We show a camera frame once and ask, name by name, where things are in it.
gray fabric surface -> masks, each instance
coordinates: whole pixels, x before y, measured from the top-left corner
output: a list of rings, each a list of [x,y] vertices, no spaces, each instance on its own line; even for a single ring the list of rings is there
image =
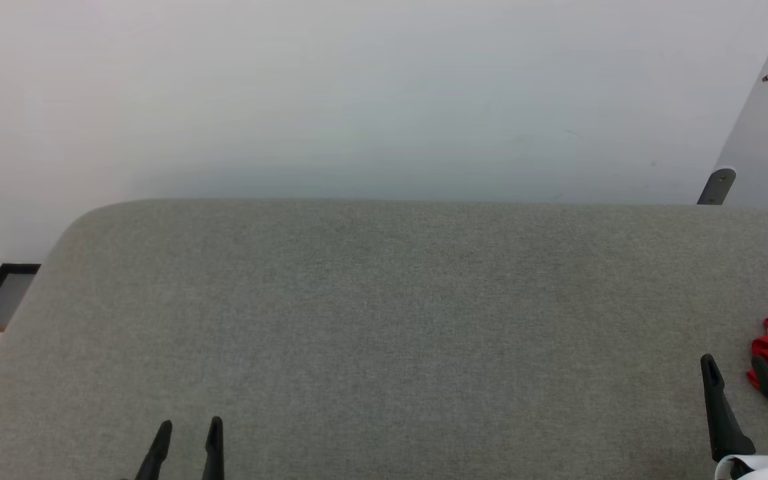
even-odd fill
[[[79,219],[0,346],[0,479],[710,478],[699,358],[747,383],[768,212],[140,201]]]

gray upholstered cushion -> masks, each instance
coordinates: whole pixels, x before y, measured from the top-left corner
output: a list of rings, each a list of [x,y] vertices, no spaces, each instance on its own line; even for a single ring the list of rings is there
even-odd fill
[[[0,479],[708,478],[699,358],[745,379],[768,212],[140,201],[77,221],[0,346]]]

